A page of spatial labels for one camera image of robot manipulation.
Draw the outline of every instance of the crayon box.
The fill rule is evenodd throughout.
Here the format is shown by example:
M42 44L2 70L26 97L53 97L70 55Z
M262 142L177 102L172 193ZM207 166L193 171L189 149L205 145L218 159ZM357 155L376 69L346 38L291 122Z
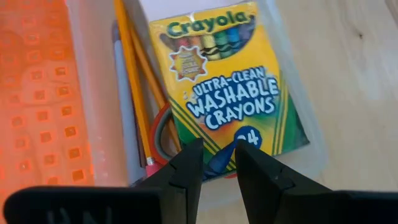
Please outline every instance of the crayon box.
M204 140L204 179L235 170L238 139L273 156L308 144L255 2L149 27L180 140Z

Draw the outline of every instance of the wooden surface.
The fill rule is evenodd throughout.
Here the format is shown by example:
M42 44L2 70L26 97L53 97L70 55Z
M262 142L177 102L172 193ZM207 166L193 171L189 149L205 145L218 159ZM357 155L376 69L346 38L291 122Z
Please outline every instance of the wooden surface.
M332 189L398 190L398 1L277 2L329 149L317 181ZM199 213L198 222L247 220L236 202Z

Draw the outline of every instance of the crayon illustration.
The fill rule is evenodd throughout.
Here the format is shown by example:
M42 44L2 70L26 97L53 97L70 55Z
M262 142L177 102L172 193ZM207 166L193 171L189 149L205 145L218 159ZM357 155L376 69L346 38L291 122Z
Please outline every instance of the crayon illustration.
M166 34L161 34L159 36L163 44L165 44L168 48L172 49L172 51L176 52L177 48L175 47L175 39L168 37Z
M210 34L203 35L201 37L203 47L208 60L219 60L221 59L220 51L216 46L214 37Z
M229 57L233 54L232 48L228 42L228 37L225 31L220 31L214 34L216 45L220 51L221 58Z
M241 39L241 47L243 47L252 37L254 29L256 28L256 18L250 16L250 22L247 24L241 24L239 26L239 37Z
M205 49L203 49L203 46L201 44L200 36L189 37L189 41L191 42L192 46L198 46L200 49L200 54L206 57Z
M228 36L229 44L231 45L232 51L234 53L238 52L241 49L241 39L239 38L239 29L238 27L232 27L227 29L226 35Z
M177 50L181 46L184 46L184 47L190 47L191 46L190 43L189 43L188 37L181 37L181 38L175 40L175 45L177 46Z

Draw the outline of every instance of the crayola logo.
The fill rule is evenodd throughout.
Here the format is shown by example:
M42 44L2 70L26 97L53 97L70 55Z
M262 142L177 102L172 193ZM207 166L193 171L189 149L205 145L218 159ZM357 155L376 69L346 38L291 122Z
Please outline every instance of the crayola logo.
M194 32L206 31L211 33L216 26L227 26L230 24L242 24L249 22L248 17L244 12L237 12L233 14L231 11L226 12L226 16L218 16L216 18L204 19L202 21L187 22L181 24L179 22L172 22L167 26L167 33L171 37L180 37L186 35L190 30Z

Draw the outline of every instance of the orange grid pattern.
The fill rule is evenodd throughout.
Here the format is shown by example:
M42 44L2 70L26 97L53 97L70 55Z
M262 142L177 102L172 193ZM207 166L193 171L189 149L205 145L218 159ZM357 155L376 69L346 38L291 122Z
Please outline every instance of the orange grid pattern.
M0 124L0 209L21 188L94 184L64 0L0 0Z

